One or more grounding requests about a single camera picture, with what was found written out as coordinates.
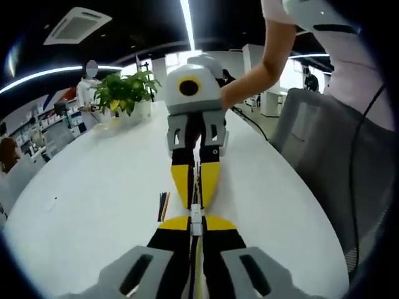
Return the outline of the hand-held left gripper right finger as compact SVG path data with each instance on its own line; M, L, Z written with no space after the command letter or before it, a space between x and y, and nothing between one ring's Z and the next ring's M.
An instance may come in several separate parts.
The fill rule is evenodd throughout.
M203 271L210 298L315 298L297 288L288 269L248 247L236 226L219 216L203 217Z

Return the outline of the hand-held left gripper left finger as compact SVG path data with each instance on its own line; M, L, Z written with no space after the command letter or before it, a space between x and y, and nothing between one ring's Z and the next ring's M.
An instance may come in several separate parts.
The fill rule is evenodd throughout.
M190 217L160 224L146 246L135 246L100 271L95 285L60 298L181 298L190 272Z

